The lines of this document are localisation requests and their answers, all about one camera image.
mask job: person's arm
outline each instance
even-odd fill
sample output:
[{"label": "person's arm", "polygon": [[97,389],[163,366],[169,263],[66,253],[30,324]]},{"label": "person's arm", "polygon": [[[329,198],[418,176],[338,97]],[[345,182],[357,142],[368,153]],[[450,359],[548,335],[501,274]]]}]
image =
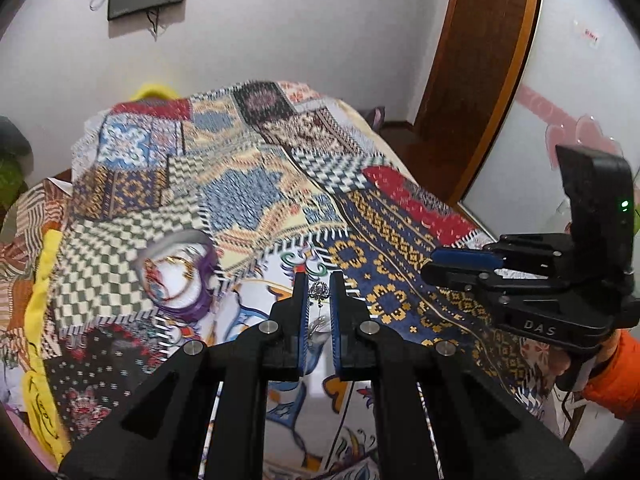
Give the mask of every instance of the person's arm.
[{"label": "person's arm", "polygon": [[626,330],[618,331],[617,348],[601,373],[592,377],[583,396],[625,419],[640,410],[640,342]]}]

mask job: silver screw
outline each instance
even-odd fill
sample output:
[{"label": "silver screw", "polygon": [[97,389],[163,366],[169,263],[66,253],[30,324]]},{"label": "silver screw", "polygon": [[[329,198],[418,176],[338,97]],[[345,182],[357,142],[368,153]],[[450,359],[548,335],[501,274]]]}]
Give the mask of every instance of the silver screw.
[{"label": "silver screw", "polygon": [[202,343],[202,341],[196,340],[187,341],[184,345],[182,345],[182,349],[187,355],[198,355],[200,352],[202,352],[203,348],[204,344]]},{"label": "silver screw", "polygon": [[444,357],[449,357],[456,353],[456,346],[449,341],[438,341],[436,343],[436,352]]},{"label": "silver screw", "polygon": [[365,334],[374,335],[375,333],[380,331],[380,325],[375,321],[363,321],[360,324],[360,330],[362,330]]},{"label": "silver screw", "polygon": [[273,334],[277,329],[279,329],[279,327],[280,326],[276,321],[274,321],[273,319],[268,319],[267,321],[263,321],[262,323],[260,323],[260,326],[258,328],[263,334]]}]

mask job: patchwork bedspread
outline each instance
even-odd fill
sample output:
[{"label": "patchwork bedspread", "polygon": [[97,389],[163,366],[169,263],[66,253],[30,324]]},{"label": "patchwork bedspread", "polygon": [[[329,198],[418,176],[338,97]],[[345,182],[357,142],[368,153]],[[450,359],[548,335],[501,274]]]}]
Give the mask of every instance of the patchwork bedspread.
[{"label": "patchwork bedspread", "polygon": [[[33,345],[48,386],[39,409],[49,436],[33,431],[44,452],[86,436],[184,342],[230,341],[266,319],[296,272],[314,286],[341,270],[380,322],[423,345],[451,341],[536,414],[544,346],[494,330],[471,297],[420,280],[437,246],[488,237],[393,167],[373,135],[344,103],[289,82],[123,103],[89,120]],[[192,323],[158,312],[131,267],[150,241],[187,228],[209,234],[220,259],[216,301]],[[7,280],[20,266],[12,254],[0,267]],[[310,321],[329,313],[326,294],[312,298]],[[5,311],[3,337],[15,338],[24,317]],[[370,386],[338,380],[327,330],[310,336],[301,381],[270,384],[267,479],[378,478]],[[26,412],[29,363],[20,344],[2,350],[15,370],[2,401]]]}]

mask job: hand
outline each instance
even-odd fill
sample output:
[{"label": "hand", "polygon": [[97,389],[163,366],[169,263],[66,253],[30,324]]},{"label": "hand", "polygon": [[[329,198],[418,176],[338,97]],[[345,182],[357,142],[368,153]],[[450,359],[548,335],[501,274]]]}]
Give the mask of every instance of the hand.
[{"label": "hand", "polygon": [[[618,349],[618,343],[620,341],[620,329],[616,330],[613,335],[607,339],[603,344],[600,352],[596,356],[595,364],[603,363],[610,359]],[[558,376],[564,374],[571,365],[571,358],[567,353],[554,346],[549,347],[549,373]]]}]

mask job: baseboard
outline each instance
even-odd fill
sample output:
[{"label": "baseboard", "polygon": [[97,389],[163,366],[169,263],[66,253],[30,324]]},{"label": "baseboard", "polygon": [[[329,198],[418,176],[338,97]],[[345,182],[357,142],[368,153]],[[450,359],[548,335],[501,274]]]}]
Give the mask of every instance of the baseboard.
[{"label": "baseboard", "polygon": [[380,129],[386,130],[387,128],[404,128],[410,132],[414,130],[414,126],[409,121],[385,121]]}]

